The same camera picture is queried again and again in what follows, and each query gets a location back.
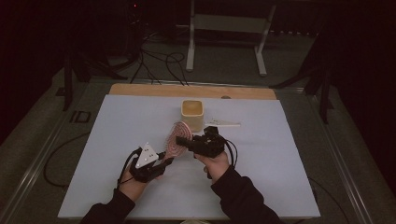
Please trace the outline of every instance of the wire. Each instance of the wire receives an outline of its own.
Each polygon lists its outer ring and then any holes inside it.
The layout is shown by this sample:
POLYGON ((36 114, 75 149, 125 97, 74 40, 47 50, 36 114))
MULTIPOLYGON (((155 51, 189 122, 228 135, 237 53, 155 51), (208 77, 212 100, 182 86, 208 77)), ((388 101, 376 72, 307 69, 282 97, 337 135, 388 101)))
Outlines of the wire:
POLYGON ((234 161, 233 161, 233 152, 231 151, 231 148, 230 148, 230 145, 228 145, 228 143, 227 143, 227 140, 226 140, 226 142, 225 142, 225 145, 227 146, 227 148, 228 148, 228 151, 230 152, 230 157, 231 157, 231 165, 233 166, 233 167, 235 167, 234 165, 235 165, 235 163, 234 163, 234 161))
POLYGON ((235 168, 236 166, 236 162, 238 161, 238 149, 236 148, 236 146, 233 144, 233 142, 231 142, 230 140, 227 140, 227 143, 230 143, 231 145, 233 145, 233 148, 235 149, 235 163, 233 164, 233 168, 235 168))
POLYGON ((178 67, 180 68, 181 75, 183 76, 184 82, 186 83, 187 86, 189 86, 189 83, 187 82, 187 79, 186 79, 186 76, 185 76, 185 74, 184 74, 183 68, 182 68, 182 66, 181 66, 181 62, 185 59, 185 56, 184 56, 183 53, 180 53, 180 52, 172 52, 172 53, 169 53, 169 54, 165 54, 165 53, 156 52, 156 51, 151 51, 151 50, 147 50, 147 49, 142 49, 142 52, 145 53, 145 54, 147 54, 148 56, 154 58, 154 59, 157 59, 157 60, 159 60, 159 61, 165 62, 166 68, 167 68, 168 72, 171 74, 171 76, 174 77, 178 82, 180 82, 181 85, 184 86, 185 84, 183 83, 183 81, 182 81, 180 78, 178 78, 178 77, 172 72, 171 68, 169 67, 169 63, 177 63, 177 64, 178 64, 178 67), (157 57, 157 56, 154 55, 154 54, 159 54, 159 55, 165 56, 165 59, 162 59, 162 58, 160 58, 160 57, 157 57), (176 57, 174 57, 174 55, 181 55, 181 58, 180 58, 180 59, 177 59, 176 57))
POLYGON ((125 169, 126 169, 126 167, 128 166, 129 160, 130 160, 130 159, 132 158, 132 156, 135 155, 135 154, 136 154, 136 151, 133 151, 133 152, 128 156, 128 158, 126 159, 126 161, 125 161, 125 163, 124 163, 124 165, 123 165, 123 167, 122 167, 122 171, 121 171, 121 174, 120 174, 120 178, 117 180, 117 189, 120 187, 121 184, 124 184, 124 183, 126 183, 126 182, 128 182, 128 181, 130 181, 130 180, 133 179, 133 177, 131 177, 131 178, 127 179, 127 180, 121 181, 121 180, 122 180, 122 176, 123 176, 123 174, 124 174, 124 172, 125 172, 125 169))
POLYGON ((64 147, 65 145, 67 145, 67 144, 69 144, 69 143, 71 143, 71 142, 73 142, 73 141, 75 141, 75 140, 77 140, 77 139, 79 139, 79 138, 81 138, 81 137, 83 137, 83 136, 85 136, 85 135, 88 135, 88 134, 90 134, 91 132, 88 132, 88 133, 83 133, 83 134, 81 134, 81 135, 79 135, 79 136, 77 136, 77 137, 74 137, 74 138, 72 138, 72 139, 70 139, 70 140, 68 140, 68 141, 65 141, 64 143, 62 143, 62 144, 60 144, 58 147, 56 147, 50 154, 49 154, 49 157, 47 158, 47 161, 46 161, 46 163, 44 164, 44 169, 43 169, 43 176, 44 176, 44 179, 47 181, 47 183, 49 183, 49 184, 51 184, 52 186, 54 186, 54 187, 59 187, 59 188, 67 188, 67 187, 69 187, 69 185, 68 184, 58 184, 58 183, 55 183, 55 182, 53 182, 53 181, 51 181, 49 178, 48 178, 48 175, 47 175, 47 168, 48 168, 48 165, 49 165, 49 163, 50 163, 50 159, 55 155, 55 153, 57 152, 57 151, 59 151, 62 147, 64 147))
MULTIPOLYGON (((310 181, 314 182, 315 184, 317 184, 321 189, 323 189, 332 198, 332 200, 335 202, 335 204, 337 204, 337 206, 340 209, 340 211, 343 213, 344 218, 346 219, 346 223, 349 223, 349 219, 347 218, 347 214, 345 213, 344 209, 341 207, 340 203, 337 202, 337 200, 335 200, 335 198, 330 194, 330 192, 328 190, 326 190, 322 185, 320 185, 318 183, 318 181, 316 181, 315 179, 313 179, 311 177, 308 177, 308 179, 310 181)), ((299 220, 299 221, 295 222, 294 224, 301 223, 303 221, 305 221, 305 219, 299 220)))
POLYGON ((147 73, 148 73, 148 78, 151 79, 151 84, 154 82, 154 79, 155 79, 155 80, 157 80, 157 82, 161 85, 161 81, 160 81, 158 78, 156 78, 156 77, 149 71, 148 66, 144 63, 143 54, 142 54, 141 56, 142 56, 142 62, 141 62, 141 64, 146 68, 146 71, 147 71, 147 73))

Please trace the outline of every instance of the hand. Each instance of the hand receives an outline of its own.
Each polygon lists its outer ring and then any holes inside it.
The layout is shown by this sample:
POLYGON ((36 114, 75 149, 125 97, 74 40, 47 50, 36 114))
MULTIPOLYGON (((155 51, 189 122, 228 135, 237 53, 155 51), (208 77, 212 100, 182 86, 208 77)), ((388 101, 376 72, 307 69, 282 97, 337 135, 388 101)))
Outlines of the hand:
POLYGON ((142 183, 133 179, 131 173, 129 173, 130 166, 131 165, 129 165, 123 173, 121 179, 122 184, 120 184, 119 190, 132 201, 136 202, 149 183, 142 183))
POLYGON ((230 166, 228 156, 225 151, 221 152, 216 158, 208 158, 198 154, 194 154, 194 156, 205 165, 204 171, 206 173, 210 173, 213 184, 216 183, 222 175, 224 175, 230 166))

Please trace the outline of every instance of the dark background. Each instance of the dark background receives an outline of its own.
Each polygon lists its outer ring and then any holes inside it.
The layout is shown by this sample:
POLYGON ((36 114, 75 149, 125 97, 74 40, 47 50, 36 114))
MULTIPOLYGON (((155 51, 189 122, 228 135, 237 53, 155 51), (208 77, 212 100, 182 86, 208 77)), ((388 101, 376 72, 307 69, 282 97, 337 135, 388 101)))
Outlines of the dark background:
MULTIPOLYGON (((257 1, 227 2, 203 0, 197 1, 196 6, 207 13, 235 16, 260 16, 262 13, 255 7, 257 1), (231 6, 219 7, 227 2, 231 6)), ((142 13, 141 19, 150 29, 173 35, 175 24, 189 23, 189 1, 136 3, 139 8, 130 9, 136 15, 142 13)), ((79 36, 81 29, 92 29, 92 18, 97 19, 98 14, 108 12, 122 18, 124 4, 105 0, 96 1, 95 5, 76 0, 1 1, 0 144, 48 89, 52 76, 64 66, 68 40, 79 36)), ((332 14, 333 20, 323 27, 304 62, 304 67, 315 66, 320 63, 317 55, 331 55, 327 63, 331 65, 332 84, 338 88, 393 192, 396 192, 396 118, 393 111, 396 108, 396 20, 392 15, 395 9, 391 1, 360 1, 332 14)), ((298 7, 282 10, 288 15, 292 11, 302 11, 298 7)), ((281 24, 282 16, 276 15, 272 30, 281 24)), ((309 35, 303 25, 295 27, 295 32, 309 35)))

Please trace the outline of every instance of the white table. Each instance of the white table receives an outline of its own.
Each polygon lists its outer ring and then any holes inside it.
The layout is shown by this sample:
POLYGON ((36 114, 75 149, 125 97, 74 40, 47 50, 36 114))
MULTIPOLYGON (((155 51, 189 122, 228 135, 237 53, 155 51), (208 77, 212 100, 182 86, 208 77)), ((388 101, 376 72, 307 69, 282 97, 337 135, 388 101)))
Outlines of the white table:
MULTIPOLYGON (((127 156, 147 142, 164 151, 165 139, 180 119, 181 102, 190 98, 107 95, 59 217, 83 217, 93 204, 107 203, 127 156)), ((237 128, 219 128, 219 133, 235 143, 236 170, 252 179, 268 206, 284 218, 320 216, 278 100, 199 99, 206 119, 241 122, 237 128)), ((226 219, 203 168, 190 152, 176 158, 161 179, 148 185, 128 218, 226 219)))

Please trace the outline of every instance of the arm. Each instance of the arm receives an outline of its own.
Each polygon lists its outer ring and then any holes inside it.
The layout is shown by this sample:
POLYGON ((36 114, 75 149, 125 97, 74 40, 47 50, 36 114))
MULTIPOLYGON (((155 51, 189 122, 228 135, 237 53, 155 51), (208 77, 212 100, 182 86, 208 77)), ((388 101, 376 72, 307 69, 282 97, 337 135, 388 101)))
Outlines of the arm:
POLYGON ((107 204, 97 203, 81 220, 81 224, 118 224, 134 209, 136 200, 142 195, 148 183, 133 179, 129 167, 122 176, 118 189, 114 189, 113 198, 107 204))
POLYGON ((264 204, 262 194, 248 177, 242 177, 230 166, 212 185, 219 195, 221 209, 235 223, 283 223, 277 214, 264 204))
POLYGON ((242 177, 230 166, 225 152, 216 158, 195 154, 212 176, 212 189, 220 197, 223 212, 234 223, 283 223, 277 214, 264 204, 262 194, 248 177, 242 177))

